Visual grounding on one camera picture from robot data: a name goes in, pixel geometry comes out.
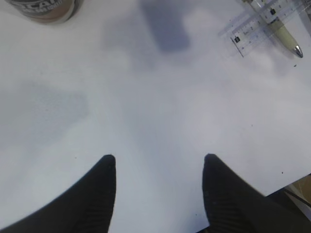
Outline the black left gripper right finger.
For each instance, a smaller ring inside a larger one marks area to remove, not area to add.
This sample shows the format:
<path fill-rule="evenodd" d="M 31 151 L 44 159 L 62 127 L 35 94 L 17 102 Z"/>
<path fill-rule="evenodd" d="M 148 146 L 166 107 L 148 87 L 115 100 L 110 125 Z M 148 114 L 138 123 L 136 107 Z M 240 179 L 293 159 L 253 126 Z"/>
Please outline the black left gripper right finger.
<path fill-rule="evenodd" d="M 309 233 L 311 222 L 280 205 L 207 154 L 202 191 L 209 233 Z"/>

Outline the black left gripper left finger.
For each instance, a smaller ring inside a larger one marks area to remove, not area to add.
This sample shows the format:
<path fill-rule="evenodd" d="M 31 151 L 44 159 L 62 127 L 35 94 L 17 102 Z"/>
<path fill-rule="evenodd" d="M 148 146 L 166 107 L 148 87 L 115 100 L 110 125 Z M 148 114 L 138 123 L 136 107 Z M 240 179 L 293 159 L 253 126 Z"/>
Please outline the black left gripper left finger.
<path fill-rule="evenodd" d="M 62 195 L 2 233 L 106 233 L 116 196 L 116 160 L 103 156 Z"/>

